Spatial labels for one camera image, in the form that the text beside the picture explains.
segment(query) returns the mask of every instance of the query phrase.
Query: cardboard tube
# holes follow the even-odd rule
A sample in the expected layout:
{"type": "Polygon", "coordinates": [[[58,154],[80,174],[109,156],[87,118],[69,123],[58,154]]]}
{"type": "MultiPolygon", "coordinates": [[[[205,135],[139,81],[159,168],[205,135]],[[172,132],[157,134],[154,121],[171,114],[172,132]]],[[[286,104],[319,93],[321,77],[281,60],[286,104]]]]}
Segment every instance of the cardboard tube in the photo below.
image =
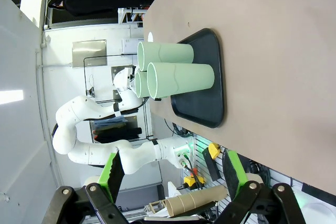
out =
{"type": "Polygon", "coordinates": [[[150,62],[192,63],[194,50],[189,44],[139,42],[138,63],[141,71],[147,71],[150,62]]]}
{"type": "Polygon", "coordinates": [[[166,200],[167,211],[170,217],[182,214],[197,207],[210,203],[211,201],[220,201],[227,196],[227,190],[224,186],[215,186],[203,190],[193,191],[188,194],[168,198],[166,200]]]}
{"type": "Polygon", "coordinates": [[[209,89],[215,81],[207,64],[151,62],[147,69],[148,90],[153,99],[209,89]]]}

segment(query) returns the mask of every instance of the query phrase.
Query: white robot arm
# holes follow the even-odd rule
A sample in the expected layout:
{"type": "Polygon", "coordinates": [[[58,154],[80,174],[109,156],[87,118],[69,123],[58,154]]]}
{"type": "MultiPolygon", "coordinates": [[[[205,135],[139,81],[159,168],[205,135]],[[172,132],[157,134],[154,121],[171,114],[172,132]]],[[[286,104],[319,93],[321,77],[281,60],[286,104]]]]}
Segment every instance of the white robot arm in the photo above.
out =
{"type": "Polygon", "coordinates": [[[122,101],[109,107],[102,107],[86,96],[78,96],[64,104],[56,112],[58,128],[54,134],[53,146],[59,154],[68,154],[75,163],[105,165],[111,153],[119,151],[125,174],[136,172],[141,166],[152,161],[167,159],[175,167],[183,168],[187,162],[183,154],[189,156],[188,138],[174,136],[157,141],[148,141],[139,148],[133,148],[129,141],[119,140],[109,144],[84,143],[77,139],[76,124],[87,119],[102,119],[120,115],[139,107],[142,99],[133,92],[130,78],[132,68],[125,68],[114,78],[122,101]]]}

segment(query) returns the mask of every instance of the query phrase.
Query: wire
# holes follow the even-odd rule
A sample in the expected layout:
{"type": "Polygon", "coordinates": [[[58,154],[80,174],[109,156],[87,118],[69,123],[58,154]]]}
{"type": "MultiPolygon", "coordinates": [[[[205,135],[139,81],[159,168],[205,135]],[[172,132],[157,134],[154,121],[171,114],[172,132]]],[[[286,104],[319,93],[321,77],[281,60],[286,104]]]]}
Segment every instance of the wire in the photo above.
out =
{"type": "Polygon", "coordinates": [[[148,101],[148,99],[149,99],[149,97],[144,98],[144,101],[141,103],[141,105],[138,106],[138,107],[136,107],[136,108],[134,108],[133,110],[136,110],[136,109],[141,108],[142,106],[144,106],[145,103],[148,101]]]}
{"type": "Polygon", "coordinates": [[[259,176],[263,179],[263,182],[265,186],[270,187],[271,184],[271,175],[269,168],[265,165],[262,165],[260,163],[256,163],[258,170],[259,170],[259,176]]]}
{"type": "Polygon", "coordinates": [[[177,125],[175,123],[173,123],[173,127],[174,127],[174,130],[177,133],[177,135],[179,135],[180,137],[192,136],[190,133],[184,133],[183,130],[179,130],[179,128],[177,127],[177,125]]]}
{"type": "Polygon", "coordinates": [[[193,169],[193,165],[191,164],[191,161],[189,159],[189,157],[187,155],[184,155],[184,157],[188,160],[189,164],[190,164],[190,169],[193,169]]]}
{"type": "Polygon", "coordinates": [[[177,187],[176,190],[182,190],[182,189],[185,189],[185,188],[188,188],[188,187],[189,187],[188,183],[183,183],[182,185],[177,187]]]}
{"type": "Polygon", "coordinates": [[[167,124],[167,121],[166,121],[166,119],[164,119],[164,122],[166,123],[166,125],[167,125],[167,127],[168,127],[168,129],[171,131],[171,132],[173,132],[173,135],[175,134],[175,132],[168,126],[168,124],[167,124]]]}
{"type": "Polygon", "coordinates": [[[185,166],[184,168],[186,168],[195,178],[196,181],[196,186],[198,190],[203,189],[202,183],[199,181],[198,177],[196,176],[196,174],[194,173],[193,170],[191,170],[188,166],[185,166]]]}
{"type": "Polygon", "coordinates": [[[53,138],[54,138],[54,135],[55,135],[57,129],[58,129],[58,124],[56,123],[55,126],[54,126],[54,129],[52,130],[52,133],[51,133],[53,138]]]}
{"type": "Polygon", "coordinates": [[[90,77],[89,77],[89,83],[90,83],[90,85],[93,87],[93,86],[95,86],[94,85],[94,78],[93,78],[93,75],[91,74],[90,75],[90,77]]]}
{"type": "Polygon", "coordinates": [[[219,216],[219,203],[216,204],[216,218],[219,216]]]}

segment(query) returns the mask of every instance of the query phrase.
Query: plastic cup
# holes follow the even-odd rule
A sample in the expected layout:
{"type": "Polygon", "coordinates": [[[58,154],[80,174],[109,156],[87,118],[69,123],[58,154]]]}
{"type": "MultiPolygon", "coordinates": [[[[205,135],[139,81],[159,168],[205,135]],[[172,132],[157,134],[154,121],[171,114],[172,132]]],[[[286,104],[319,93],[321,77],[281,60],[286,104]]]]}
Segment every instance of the plastic cup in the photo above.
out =
{"type": "Polygon", "coordinates": [[[147,69],[148,90],[153,99],[209,89],[214,81],[214,70],[207,64],[151,62],[147,69]]]}
{"type": "Polygon", "coordinates": [[[138,63],[141,71],[147,71],[151,62],[192,63],[194,50],[189,44],[139,42],[138,63]]]}
{"type": "Polygon", "coordinates": [[[138,71],[135,74],[135,92],[138,98],[149,97],[147,85],[147,72],[138,71]]]}

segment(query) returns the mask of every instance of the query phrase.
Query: brown tabletop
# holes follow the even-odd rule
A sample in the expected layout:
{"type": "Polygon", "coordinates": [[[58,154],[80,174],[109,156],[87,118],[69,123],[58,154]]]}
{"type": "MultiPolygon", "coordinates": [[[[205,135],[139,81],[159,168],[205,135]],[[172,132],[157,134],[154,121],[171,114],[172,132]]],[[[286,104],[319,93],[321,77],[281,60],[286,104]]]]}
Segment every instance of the brown tabletop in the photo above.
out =
{"type": "Polygon", "coordinates": [[[222,125],[177,117],[168,98],[151,111],[336,194],[336,0],[155,0],[144,18],[154,42],[205,27],[222,43],[222,125]]]}

